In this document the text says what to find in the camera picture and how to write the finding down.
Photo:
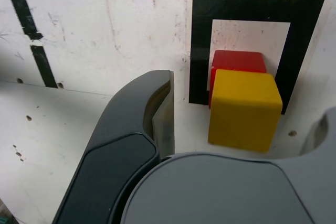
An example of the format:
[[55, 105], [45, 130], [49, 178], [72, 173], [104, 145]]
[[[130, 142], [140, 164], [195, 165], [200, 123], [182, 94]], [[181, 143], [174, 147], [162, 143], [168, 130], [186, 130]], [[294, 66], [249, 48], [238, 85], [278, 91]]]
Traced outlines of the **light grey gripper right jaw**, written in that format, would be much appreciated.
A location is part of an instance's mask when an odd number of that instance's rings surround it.
[[319, 146], [284, 159], [176, 154], [137, 184], [122, 223], [335, 223], [335, 108]]

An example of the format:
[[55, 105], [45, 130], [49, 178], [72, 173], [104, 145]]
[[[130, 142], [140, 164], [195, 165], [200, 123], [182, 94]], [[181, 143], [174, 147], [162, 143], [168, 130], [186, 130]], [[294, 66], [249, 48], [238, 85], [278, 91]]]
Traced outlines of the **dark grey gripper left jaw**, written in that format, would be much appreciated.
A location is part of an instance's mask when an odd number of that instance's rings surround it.
[[137, 183], [161, 161], [153, 117], [174, 103], [174, 74], [147, 72], [104, 109], [54, 217], [54, 223], [120, 223]]

